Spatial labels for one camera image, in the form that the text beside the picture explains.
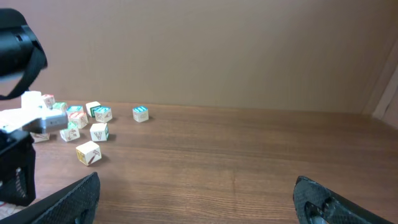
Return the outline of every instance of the table surface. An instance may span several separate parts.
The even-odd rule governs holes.
[[[103,158],[86,167],[76,156],[92,118],[80,139],[35,144],[37,198],[95,171],[96,223],[298,223],[292,192],[306,175],[398,222],[398,132],[369,117],[146,105],[150,120],[137,123],[138,105],[100,103],[113,113]]]

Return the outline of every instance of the pile of blocks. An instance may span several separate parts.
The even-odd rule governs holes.
[[[86,104],[86,112],[82,105],[68,106],[66,102],[56,102],[53,95],[41,95],[41,92],[27,91],[22,95],[22,107],[39,107],[48,110],[59,110],[68,116],[68,128],[60,130],[60,136],[65,142],[80,138],[80,129],[89,124],[88,116],[94,118],[97,123],[90,128],[91,140],[78,147],[76,153],[78,159],[86,166],[100,160],[101,149],[95,142],[107,141],[109,138],[108,121],[112,117],[112,110],[107,106],[101,106],[97,101]],[[138,106],[132,109],[134,120],[141,123],[149,119],[149,110],[145,106]],[[35,142],[42,142],[50,139],[50,134],[31,133]]]

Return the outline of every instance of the black strap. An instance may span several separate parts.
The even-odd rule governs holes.
[[[39,75],[41,69],[45,65],[45,55],[37,47],[33,48],[30,60],[27,63],[25,73],[19,80],[18,84],[7,96],[0,95],[0,100],[11,100],[21,96],[25,91],[27,91],[36,77]]]

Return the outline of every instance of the beige wall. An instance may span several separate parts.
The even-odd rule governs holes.
[[[398,28],[396,0],[1,0],[0,7],[25,15],[49,59],[32,89],[68,100],[360,113]]]

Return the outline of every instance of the wooden table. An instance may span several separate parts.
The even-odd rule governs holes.
[[[96,223],[298,223],[292,192],[306,175],[398,222],[398,132],[371,118],[146,105],[137,123],[137,105],[101,103],[114,116],[102,160],[76,156],[91,125],[79,140],[37,143],[37,198],[97,171]]]

